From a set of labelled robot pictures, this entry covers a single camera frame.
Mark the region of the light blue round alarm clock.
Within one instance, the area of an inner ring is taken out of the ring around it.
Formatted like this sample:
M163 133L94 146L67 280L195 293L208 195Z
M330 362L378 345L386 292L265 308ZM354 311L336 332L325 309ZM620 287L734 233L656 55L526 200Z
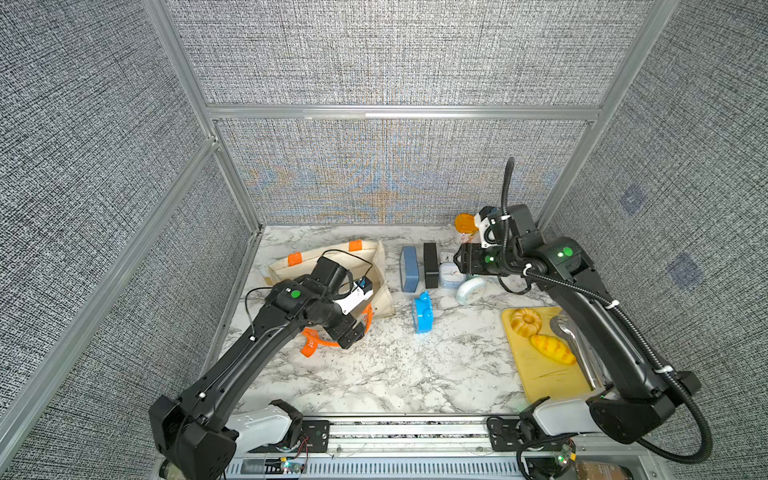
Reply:
M440 288L458 289L467 280L467 275L453 261L447 261L439 265L438 280Z

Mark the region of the black rectangular clock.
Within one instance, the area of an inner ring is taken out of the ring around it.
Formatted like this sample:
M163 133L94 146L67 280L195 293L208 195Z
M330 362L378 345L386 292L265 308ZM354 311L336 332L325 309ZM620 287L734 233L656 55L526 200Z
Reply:
M423 268L426 289L439 287L439 255L437 244L426 242L423 244Z

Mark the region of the large blue rectangular alarm clock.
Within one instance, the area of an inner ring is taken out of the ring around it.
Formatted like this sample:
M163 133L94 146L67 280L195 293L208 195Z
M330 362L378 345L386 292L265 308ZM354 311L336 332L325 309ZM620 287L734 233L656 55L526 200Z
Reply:
M404 246L400 255L400 283L404 293L415 293L420 280L416 247Z

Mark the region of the bright blue plastic clock stand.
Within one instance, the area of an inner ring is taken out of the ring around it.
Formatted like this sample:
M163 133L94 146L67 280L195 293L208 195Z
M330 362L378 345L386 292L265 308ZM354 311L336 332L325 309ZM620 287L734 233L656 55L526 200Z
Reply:
M430 332L433 328L434 312L432 299L427 291L422 292L412 303L412 317L416 334Z

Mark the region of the cream canvas bag orange handles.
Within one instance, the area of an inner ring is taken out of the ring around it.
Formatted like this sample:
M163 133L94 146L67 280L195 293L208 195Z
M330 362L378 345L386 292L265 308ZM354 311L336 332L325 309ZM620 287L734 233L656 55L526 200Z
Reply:
M394 300L385 276L385 251L378 241L354 240L294 252L269 265L270 282L277 284L310 275L322 258L339 265L321 290L336 299L343 313L357 319L366 330L375 320L394 314Z

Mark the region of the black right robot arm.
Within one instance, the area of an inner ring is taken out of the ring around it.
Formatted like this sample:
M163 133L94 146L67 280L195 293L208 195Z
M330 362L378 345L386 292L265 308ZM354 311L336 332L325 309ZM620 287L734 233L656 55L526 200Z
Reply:
M470 276L519 277L547 293L575 323L608 373L609 383L585 398L542 398L520 416L523 443L518 456L550 442L603 433L621 444L637 443L680 464L709 459L712 430L693 396L701 383L690 371L676 370L645 338L605 287L593 261L574 239L546 240L524 204L509 202L515 160L506 162L501 200L478 216L481 241L459 247L454 262ZM646 435L679 406L691 414L700 445L690 454L666 451Z

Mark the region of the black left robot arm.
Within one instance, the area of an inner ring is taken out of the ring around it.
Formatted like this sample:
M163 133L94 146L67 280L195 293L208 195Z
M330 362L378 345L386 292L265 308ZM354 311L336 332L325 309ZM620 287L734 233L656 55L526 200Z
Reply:
M366 332L352 312L373 293L367 276L354 278L325 256L310 273L269 288L249 328L207 372L179 395L161 395L151 405L159 453L187 479L223 477L242 432L229 426L229 418L264 367L309 326L323 328L340 348L350 348Z

